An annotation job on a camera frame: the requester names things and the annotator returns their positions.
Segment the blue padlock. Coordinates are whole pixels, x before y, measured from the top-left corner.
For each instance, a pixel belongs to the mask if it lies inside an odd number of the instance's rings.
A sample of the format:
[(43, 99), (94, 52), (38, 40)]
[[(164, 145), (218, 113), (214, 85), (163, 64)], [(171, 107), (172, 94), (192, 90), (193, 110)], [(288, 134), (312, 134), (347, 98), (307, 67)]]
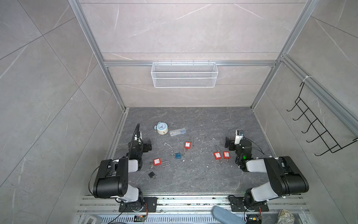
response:
[(171, 152), (170, 152), (170, 155), (171, 155), (171, 156), (174, 156), (176, 159), (181, 159), (182, 156), (184, 156), (185, 154), (184, 154), (184, 153), (175, 152), (175, 151), (171, 151)]

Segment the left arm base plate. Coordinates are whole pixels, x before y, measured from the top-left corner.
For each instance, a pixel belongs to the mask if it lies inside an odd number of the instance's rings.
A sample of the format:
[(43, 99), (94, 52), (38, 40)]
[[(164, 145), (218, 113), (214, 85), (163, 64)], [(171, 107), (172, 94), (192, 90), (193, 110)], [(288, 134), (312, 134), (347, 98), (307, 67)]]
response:
[(136, 202), (125, 203), (121, 201), (119, 212), (156, 212), (157, 197), (144, 197)]

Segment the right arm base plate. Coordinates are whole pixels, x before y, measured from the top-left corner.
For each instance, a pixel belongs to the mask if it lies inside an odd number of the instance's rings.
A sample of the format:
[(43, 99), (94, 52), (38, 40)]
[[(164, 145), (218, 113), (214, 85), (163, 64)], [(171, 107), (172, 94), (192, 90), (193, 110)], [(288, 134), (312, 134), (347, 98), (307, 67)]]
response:
[(246, 202), (244, 197), (237, 197), (230, 195), (228, 200), (231, 206), (232, 212), (245, 212), (245, 211), (255, 211), (255, 212), (268, 212), (269, 207), (266, 202)]

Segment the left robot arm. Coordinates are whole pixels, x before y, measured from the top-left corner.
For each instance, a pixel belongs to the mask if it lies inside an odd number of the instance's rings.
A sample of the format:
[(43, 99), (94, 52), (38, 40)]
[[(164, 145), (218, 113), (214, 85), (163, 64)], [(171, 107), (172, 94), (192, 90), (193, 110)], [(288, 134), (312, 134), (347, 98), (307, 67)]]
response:
[(128, 143), (128, 153), (119, 159), (102, 160), (92, 172), (96, 174), (94, 183), (88, 182), (89, 193), (95, 198), (113, 198), (130, 206), (143, 206), (141, 189), (129, 184), (129, 174), (140, 171), (143, 166), (143, 153), (152, 150), (151, 142), (143, 142), (138, 123)]

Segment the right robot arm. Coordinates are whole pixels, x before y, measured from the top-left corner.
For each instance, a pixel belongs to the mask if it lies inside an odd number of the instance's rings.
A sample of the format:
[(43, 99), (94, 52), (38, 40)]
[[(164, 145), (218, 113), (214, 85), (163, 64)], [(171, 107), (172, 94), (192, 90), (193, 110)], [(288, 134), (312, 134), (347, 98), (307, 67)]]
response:
[(225, 148), (236, 153), (235, 163), (247, 173), (265, 173), (268, 182), (247, 189), (243, 198), (246, 209), (259, 208), (266, 201), (293, 194), (306, 193), (309, 183), (289, 156), (253, 158), (254, 142), (236, 130), (233, 140), (225, 138)]

